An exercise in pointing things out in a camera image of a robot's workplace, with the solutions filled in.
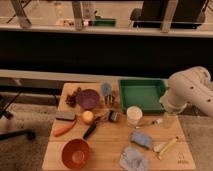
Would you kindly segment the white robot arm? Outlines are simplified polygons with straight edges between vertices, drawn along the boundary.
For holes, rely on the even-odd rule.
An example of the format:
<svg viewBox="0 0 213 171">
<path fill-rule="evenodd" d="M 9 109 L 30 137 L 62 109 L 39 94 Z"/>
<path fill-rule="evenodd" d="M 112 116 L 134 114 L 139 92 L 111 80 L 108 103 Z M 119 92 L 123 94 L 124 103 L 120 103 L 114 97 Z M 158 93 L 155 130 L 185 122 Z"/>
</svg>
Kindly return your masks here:
<svg viewBox="0 0 213 171">
<path fill-rule="evenodd" d="M 168 89 L 159 102 L 168 113 L 179 114 L 191 103 L 213 118 L 213 91 L 208 87 L 211 75 L 204 67 L 192 67 L 172 74 Z"/>
</svg>

